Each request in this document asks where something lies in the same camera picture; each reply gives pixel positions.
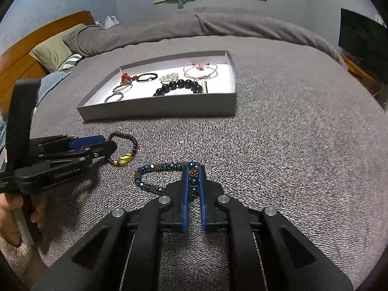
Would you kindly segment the person's left hand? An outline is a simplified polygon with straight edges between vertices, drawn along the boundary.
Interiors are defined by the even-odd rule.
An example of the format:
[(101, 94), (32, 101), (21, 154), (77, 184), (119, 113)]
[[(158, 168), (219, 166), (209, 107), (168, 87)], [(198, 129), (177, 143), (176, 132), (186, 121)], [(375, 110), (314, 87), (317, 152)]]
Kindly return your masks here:
[[(43, 227), (44, 223), (47, 195), (48, 193), (42, 193), (38, 196), (39, 201), (35, 204), (35, 210), (31, 214), (31, 221), (39, 228)], [(21, 195), (1, 193), (1, 236), (14, 247), (21, 245), (22, 237), (13, 210), (21, 208), (22, 205)]]

